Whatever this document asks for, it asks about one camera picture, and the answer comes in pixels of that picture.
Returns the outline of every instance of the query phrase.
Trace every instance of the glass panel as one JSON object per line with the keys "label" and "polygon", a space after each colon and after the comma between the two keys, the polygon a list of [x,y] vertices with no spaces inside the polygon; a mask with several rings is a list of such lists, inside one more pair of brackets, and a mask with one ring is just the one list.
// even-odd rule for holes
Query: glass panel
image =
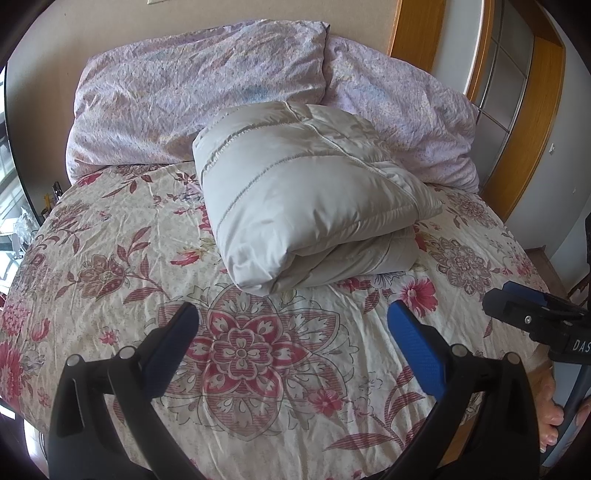
{"label": "glass panel", "polygon": [[474,143],[472,144],[472,150],[470,150],[470,158],[476,165],[481,187],[486,183],[495,168],[496,160],[503,148],[506,136],[507,132],[486,115],[480,114],[476,124]]}
{"label": "glass panel", "polygon": [[491,86],[484,102],[484,111],[509,129],[519,105],[525,77],[499,48],[492,72]]}
{"label": "glass panel", "polygon": [[501,32],[501,15],[503,9],[503,0],[495,1],[495,16],[492,23],[492,38],[495,40],[499,39],[499,33]]}
{"label": "glass panel", "polygon": [[478,94],[476,95],[476,99],[474,100],[474,104],[477,106],[482,106],[482,100],[484,97],[484,92],[486,90],[486,84],[488,83],[488,79],[491,76],[492,64],[495,61],[495,54],[496,54],[497,48],[498,47],[496,46],[496,43],[493,41],[491,42],[490,46],[488,47],[488,55],[486,56],[484,76],[482,77],[482,80],[480,81],[480,85],[478,86]]}
{"label": "glass panel", "polygon": [[510,2],[505,2],[501,47],[505,49],[519,69],[527,75],[534,48],[534,34]]}

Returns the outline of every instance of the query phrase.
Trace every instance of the stitched seam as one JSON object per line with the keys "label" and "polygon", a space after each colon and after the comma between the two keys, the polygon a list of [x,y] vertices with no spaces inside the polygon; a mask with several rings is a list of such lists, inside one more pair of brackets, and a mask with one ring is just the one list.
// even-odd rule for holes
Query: stitched seam
{"label": "stitched seam", "polygon": [[258,125],[247,125],[244,128],[241,128],[239,131],[232,133],[229,137],[227,137],[227,139],[225,139],[222,144],[217,147],[217,149],[214,150],[214,152],[212,152],[212,154],[209,156],[209,159],[205,162],[205,165],[203,166],[202,170],[201,170],[201,175],[199,176],[199,179],[201,180],[201,183],[203,183],[203,178],[205,177],[205,174],[217,163],[220,154],[222,153],[222,151],[233,141],[236,140],[238,137],[240,137],[242,134],[245,134],[247,132],[251,132],[253,130],[258,130],[260,128],[265,128],[265,127],[278,127],[280,125],[291,125],[293,124],[293,122],[277,122],[277,121],[272,121],[270,123],[264,123],[264,124],[258,124]]}
{"label": "stitched seam", "polygon": [[[369,221],[369,220],[371,220],[373,218],[376,218],[377,216],[387,215],[387,214],[389,214],[391,212],[395,212],[396,210],[400,210],[400,209],[406,208],[406,207],[408,207],[408,205],[398,205],[397,207],[391,208],[390,210],[386,210],[384,212],[376,213],[375,215],[372,215],[371,217],[367,217],[367,218],[365,218],[363,220],[357,220],[356,222],[353,222],[353,223],[348,224],[347,226],[343,227],[342,229],[338,230],[337,232],[333,233],[332,235],[327,236],[327,237],[324,237],[323,240],[324,241],[328,241],[328,240],[332,239],[334,236],[340,235],[343,231],[345,231],[345,230],[347,230],[347,229],[349,229],[349,228],[351,228],[351,227],[353,227],[355,225],[360,225],[362,222],[367,222],[367,221]],[[394,233],[398,232],[399,230],[404,230],[405,228],[408,228],[410,226],[412,226],[412,224],[411,225],[407,225],[407,226],[402,227],[402,228],[399,228],[399,229],[397,229],[397,230],[395,230],[393,232],[390,232],[390,233],[383,233],[383,235],[393,235]],[[306,247],[299,247],[298,250],[300,250],[302,248],[308,248],[310,246],[311,245],[307,245]]]}
{"label": "stitched seam", "polygon": [[389,177],[387,177],[386,175],[384,175],[383,173],[381,173],[377,168],[373,168],[370,165],[367,165],[367,163],[365,163],[363,160],[361,160],[360,158],[355,157],[354,155],[351,155],[350,153],[347,153],[345,150],[343,150],[341,148],[340,145],[338,145],[337,143],[333,142],[332,140],[330,140],[329,138],[326,138],[324,135],[322,135],[318,129],[314,126],[311,125],[307,122],[303,122],[301,121],[297,114],[292,110],[291,106],[289,103],[287,102],[283,102],[285,103],[285,106],[287,107],[287,109],[290,111],[290,113],[294,116],[294,118],[301,123],[302,125],[305,125],[309,128],[311,128],[314,132],[316,132],[316,134],[322,139],[324,140],[326,143],[328,143],[329,145],[332,145],[334,148],[338,149],[340,152],[343,153],[343,155],[355,160],[357,163],[359,163],[363,168],[365,168],[366,170],[379,175],[380,177],[382,177],[383,179],[387,180],[388,182],[390,182],[392,185],[394,185],[398,190],[400,190],[404,196],[406,196],[410,202],[414,205],[415,209],[417,210],[417,217],[420,218],[421,217],[421,212],[419,211],[418,205],[416,200],[408,193],[406,192],[406,190],[404,190],[402,187],[400,187],[400,185],[396,184],[396,182],[392,181]]}
{"label": "stitched seam", "polygon": [[276,167],[277,165],[280,165],[282,163],[286,163],[289,162],[291,160],[296,160],[298,158],[305,158],[305,157],[332,157],[334,156],[334,152],[326,152],[323,154],[313,154],[310,155],[310,153],[306,152],[306,153],[299,153],[297,155],[292,155],[291,157],[287,157],[287,158],[282,158],[281,160],[276,161],[274,164],[269,165],[268,167],[264,168],[260,173],[258,173],[256,175],[256,177],[254,177],[249,183],[248,185],[246,185],[246,187],[244,187],[242,189],[242,191],[236,195],[236,198],[232,201],[232,203],[228,206],[228,208],[226,209],[226,211],[224,212],[224,214],[222,215],[222,218],[220,219],[217,228],[216,228],[216,233],[215,233],[215,238],[217,238],[220,227],[222,226],[223,221],[226,219],[226,217],[228,216],[228,214],[230,213],[230,211],[232,210],[232,208],[238,203],[238,200],[240,200],[240,198],[242,198],[247,192],[248,190],[251,189],[251,187],[258,182],[267,172],[269,172],[270,169],[272,169],[273,167]]}

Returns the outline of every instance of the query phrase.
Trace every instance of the pillow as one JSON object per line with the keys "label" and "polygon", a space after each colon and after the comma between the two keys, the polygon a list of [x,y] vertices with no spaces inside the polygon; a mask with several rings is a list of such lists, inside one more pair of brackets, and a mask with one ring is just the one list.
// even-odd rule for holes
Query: pillow
{"label": "pillow", "polygon": [[249,21],[90,59],[74,102],[70,181],[108,165],[190,161],[191,142],[222,108],[319,103],[327,29],[322,22]]}
{"label": "pillow", "polygon": [[405,61],[329,35],[322,105],[372,121],[397,160],[425,183],[478,192],[468,156],[477,109],[465,95]]}

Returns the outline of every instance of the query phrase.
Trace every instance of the white quilted comforter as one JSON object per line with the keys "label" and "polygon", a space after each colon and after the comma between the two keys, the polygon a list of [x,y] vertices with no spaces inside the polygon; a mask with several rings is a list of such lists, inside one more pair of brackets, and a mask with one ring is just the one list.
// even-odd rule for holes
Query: white quilted comforter
{"label": "white quilted comforter", "polygon": [[193,155],[228,274],[254,295],[408,270],[413,223],[441,212],[367,120],[335,108],[225,109]]}

